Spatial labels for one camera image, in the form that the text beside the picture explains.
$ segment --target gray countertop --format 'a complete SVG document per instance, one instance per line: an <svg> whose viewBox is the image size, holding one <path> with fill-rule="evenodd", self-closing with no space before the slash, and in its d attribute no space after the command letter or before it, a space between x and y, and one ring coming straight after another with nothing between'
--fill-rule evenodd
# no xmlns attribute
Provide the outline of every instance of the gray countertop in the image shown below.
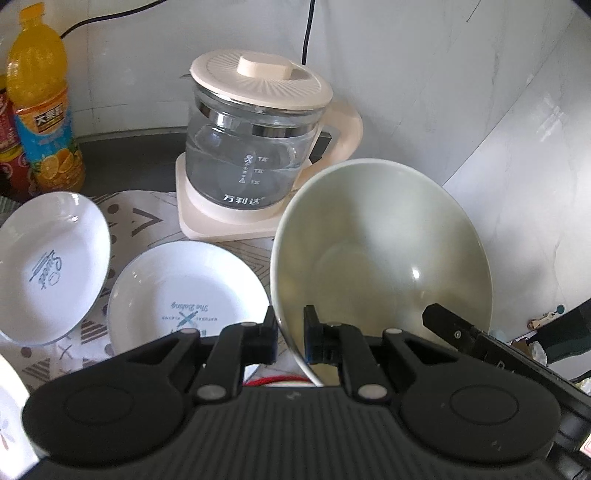
<svg viewBox="0 0 591 480"><path fill-rule="evenodd" d="M80 148L86 165L84 195L123 190L173 192L174 163L185 149L185 133L80 139Z"/></svg>

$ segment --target patterned tablecloth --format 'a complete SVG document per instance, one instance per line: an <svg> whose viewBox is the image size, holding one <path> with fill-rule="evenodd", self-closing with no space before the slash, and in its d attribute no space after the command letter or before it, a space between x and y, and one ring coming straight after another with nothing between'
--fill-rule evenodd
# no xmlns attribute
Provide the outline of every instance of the patterned tablecloth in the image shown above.
<svg viewBox="0 0 591 480"><path fill-rule="evenodd" d="M53 378L112 356L106 309L117 276L148 248L186 239L178 224L176 193L134 190L104 195L94 201L109 224L112 251L108 279L93 309L72 332L51 345L19 347L0 337L0 354L14 367L30 391ZM219 246L244 260L269 295L272 238L224 242ZM284 374L303 375L285 340L280 337L277 362L270 367L261 365L252 378Z"/></svg>

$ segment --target red rim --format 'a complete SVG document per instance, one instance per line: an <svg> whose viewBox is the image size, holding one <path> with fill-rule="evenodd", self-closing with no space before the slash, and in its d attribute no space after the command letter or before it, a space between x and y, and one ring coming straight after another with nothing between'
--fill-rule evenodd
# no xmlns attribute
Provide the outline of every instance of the red rim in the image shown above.
<svg viewBox="0 0 591 480"><path fill-rule="evenodd" d="M258 378L257 380L250 380L244 383L245 387L260 387L261 385L268 385L277 382L306 382L311 383L307 377L299 375L275 375L273 377Z"/></svg>

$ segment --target beige lid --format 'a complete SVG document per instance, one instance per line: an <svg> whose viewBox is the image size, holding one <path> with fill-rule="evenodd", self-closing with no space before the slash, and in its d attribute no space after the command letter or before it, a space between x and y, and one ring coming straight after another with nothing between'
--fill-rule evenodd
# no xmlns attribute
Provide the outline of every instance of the beige lid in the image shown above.
<svg viewBox="0 0 591 480"><path fill-rule="evenodd" d="M330 85L309 68L279 55L215 50L193 60L191 76L230 100L281 110L313 110L331 101Z"/></svg>

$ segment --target white marble wall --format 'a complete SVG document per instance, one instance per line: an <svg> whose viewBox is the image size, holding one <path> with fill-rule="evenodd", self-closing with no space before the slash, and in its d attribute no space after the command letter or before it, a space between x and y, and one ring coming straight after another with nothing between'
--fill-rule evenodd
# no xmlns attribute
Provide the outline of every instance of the white marble wall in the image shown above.
<svg viewBox="0 0 591 480"><path fill-rule="evenodd" d="M591 297L588 17L575 15L525 92L445 188L484 244L493 328L514 338L527 331L528 319ZM591 368L589 358L565 362L560 373L575 377Z"/></svg>
<svg viewBox="0 0 591 480"><path fill-rule="evenodd" d="M13 0L0 14L15 23ZM47 0L59 32L145 0ZM308 0L170 0L66 39L79 135L185 126L180 75L215 48L298 61ZM440 183L470 156L569 24L570 0L318 0L309 65L359 109L357 156L391 158Z"/></svg>

